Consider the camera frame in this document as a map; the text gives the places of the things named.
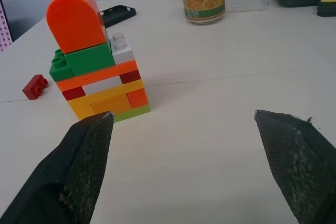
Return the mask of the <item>black and yellow sponge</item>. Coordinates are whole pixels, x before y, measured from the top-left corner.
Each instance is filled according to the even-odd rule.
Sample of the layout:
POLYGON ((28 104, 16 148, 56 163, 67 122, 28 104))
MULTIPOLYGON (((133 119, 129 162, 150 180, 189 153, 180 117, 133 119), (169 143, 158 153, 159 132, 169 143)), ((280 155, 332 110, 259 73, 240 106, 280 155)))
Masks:
POLYGON ((336 17, 336 0, 320 0, 317 15, 320 17, 336 17))

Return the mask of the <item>pink perforated board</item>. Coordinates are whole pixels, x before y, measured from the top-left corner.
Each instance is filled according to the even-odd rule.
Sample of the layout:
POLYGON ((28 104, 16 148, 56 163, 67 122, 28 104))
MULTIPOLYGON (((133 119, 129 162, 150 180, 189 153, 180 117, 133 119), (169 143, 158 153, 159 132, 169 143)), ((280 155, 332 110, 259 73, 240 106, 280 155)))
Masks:
POLYGON ((4 51, 13 43, 3 1, 0 0, 0 52, 4 51))

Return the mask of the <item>multicolour toy brick tower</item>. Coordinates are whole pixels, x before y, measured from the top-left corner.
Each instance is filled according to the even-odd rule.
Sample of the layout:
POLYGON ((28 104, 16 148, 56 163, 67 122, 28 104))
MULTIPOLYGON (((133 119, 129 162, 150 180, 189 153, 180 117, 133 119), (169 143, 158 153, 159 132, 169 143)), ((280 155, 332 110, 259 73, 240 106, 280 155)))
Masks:
POLYGON ((49 73, 78 119, 150 112, 132 48, 123 33, 109 36, 95 0, 52 0, 46 21, 58 45, 49 73))

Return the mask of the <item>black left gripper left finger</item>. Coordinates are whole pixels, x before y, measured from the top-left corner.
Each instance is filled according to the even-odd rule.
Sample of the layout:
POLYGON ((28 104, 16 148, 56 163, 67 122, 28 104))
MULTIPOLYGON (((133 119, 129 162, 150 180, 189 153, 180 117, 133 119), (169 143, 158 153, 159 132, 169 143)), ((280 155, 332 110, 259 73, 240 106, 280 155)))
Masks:
POLYGON ((71 126, 34 169, 0 224, 90 224, 106 171, 114 115, 71 126))

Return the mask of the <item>dark red toy brick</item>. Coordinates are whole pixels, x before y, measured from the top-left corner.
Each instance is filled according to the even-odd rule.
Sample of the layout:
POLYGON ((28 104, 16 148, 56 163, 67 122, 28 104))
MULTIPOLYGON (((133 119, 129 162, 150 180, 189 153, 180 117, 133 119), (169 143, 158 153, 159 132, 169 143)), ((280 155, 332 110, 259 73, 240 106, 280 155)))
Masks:
POLYGON ((22 91, 29 100, 36 100, 47 86, 47 79, 42 74, 37 74, 32 77, 22 91))

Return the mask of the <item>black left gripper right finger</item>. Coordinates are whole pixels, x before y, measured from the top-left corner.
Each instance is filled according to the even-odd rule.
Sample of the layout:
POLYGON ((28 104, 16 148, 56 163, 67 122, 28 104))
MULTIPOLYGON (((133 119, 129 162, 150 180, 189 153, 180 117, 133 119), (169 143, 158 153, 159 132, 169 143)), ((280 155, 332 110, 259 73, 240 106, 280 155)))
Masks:
POLYGON ((290 114, 256 110, 271 173, 299 224, 336 224, 336 148, 290 114))

